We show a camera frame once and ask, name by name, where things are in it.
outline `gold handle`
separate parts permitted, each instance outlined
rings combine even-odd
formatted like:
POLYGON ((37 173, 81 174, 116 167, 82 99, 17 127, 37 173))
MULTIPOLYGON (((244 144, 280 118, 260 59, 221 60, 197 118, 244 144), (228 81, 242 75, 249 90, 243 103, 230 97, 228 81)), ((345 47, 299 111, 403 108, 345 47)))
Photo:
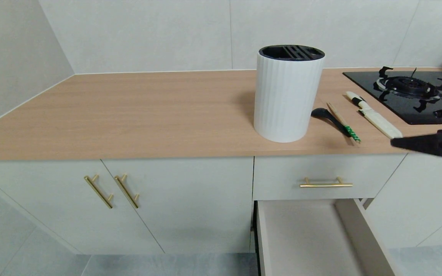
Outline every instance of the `gold handle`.
POLYGON ((105 202, 105 204, 108 206, 109 209, 112 209, 112 203, 110 203, 112 201, 112 198, 114 197, 114 194, 110 194, 109 198, 105 198, 105 196, 103 196, 103 194, 97 189, 97 187, 95 186, 95 180, 98 178, 98 174, 95 174, 95 176, 93 176, 93 179, 90 179, 89 176, 85 176, 84 180, 86 180, 86 182, 90 185, 90 187, 98 194, 98 196, 100 196, 100 198, 103 200, 103 202, 105 202))
POLYGON ((126 186, 124 185, 124 182, 127 179, 127 175, 124 174, 122 176, 122 178, 119 178, 118 175, 116 175, 114 177, 115 182, 117 183, 117 185, 119 185, 119 188, 122 190, 122 192, 125 194, 125 196, 127 197, 127 199, 129 200, 130 204, 132 205, 132 207, 134 208, 139 208, 139 206, 137 206, 137 199, 139 198, 139 194, 135 194, 134 198, 132 198, 132 196, 130 195, 129 191, 126 189, 126 186))
POLYGON ((305 177, 306 184, 300 185, 300 187, 352 187, 352 183, 342 182, 342 178, 337 176, 337 181, 339 183, 322 183, 322 184, 312 184, 308 177, 305 177))

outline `gray floor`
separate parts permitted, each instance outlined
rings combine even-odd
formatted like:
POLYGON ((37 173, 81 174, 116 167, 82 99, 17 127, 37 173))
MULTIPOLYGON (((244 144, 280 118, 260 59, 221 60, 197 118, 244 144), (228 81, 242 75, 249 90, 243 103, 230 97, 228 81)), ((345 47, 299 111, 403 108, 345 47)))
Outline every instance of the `gray floor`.
MULTIPOLYGON (((391 250, 404 276, 442 276, 442 246, 391 250)), ((256 276, 247 254, 94 255, 82 276, 256 276)))

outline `open drawer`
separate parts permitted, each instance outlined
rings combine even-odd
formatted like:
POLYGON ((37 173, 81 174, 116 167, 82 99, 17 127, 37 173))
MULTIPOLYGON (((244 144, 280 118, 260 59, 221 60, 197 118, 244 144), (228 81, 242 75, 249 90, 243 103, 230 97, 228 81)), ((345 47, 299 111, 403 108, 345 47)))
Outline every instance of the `open drawer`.
POLYGON ((356 199, 256 203, 263 276, 395 276, 391 256, 356 199))

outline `black ladle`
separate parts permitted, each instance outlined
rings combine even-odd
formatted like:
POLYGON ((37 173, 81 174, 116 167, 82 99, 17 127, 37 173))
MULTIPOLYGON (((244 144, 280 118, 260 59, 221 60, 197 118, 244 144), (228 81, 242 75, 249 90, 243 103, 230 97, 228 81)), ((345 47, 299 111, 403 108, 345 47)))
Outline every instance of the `black ladle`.
POLYGON ((328 119, 330 122, 332 122, 337 129, 344 134, 347 137, 351 137, 349 132, 345 129, 344 125, 341 124, 333 115, 325 108, 316 108, 312 111, 312 117, 318 118, 318 119, 328 119))

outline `drawer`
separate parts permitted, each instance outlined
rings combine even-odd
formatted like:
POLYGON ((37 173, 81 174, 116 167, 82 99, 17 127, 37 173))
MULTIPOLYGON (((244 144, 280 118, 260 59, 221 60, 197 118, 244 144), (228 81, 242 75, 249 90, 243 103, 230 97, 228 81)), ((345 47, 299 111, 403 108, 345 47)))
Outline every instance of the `drawer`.
POLYGON ((378 194, 405 154, 255 157, 253 200, 357 199, 378 194), (335 183, 351 187, 306 184, 335 183))
POLYGON ((258 201, 260 274, 400 275, 364 212, 357 199, 258 201))

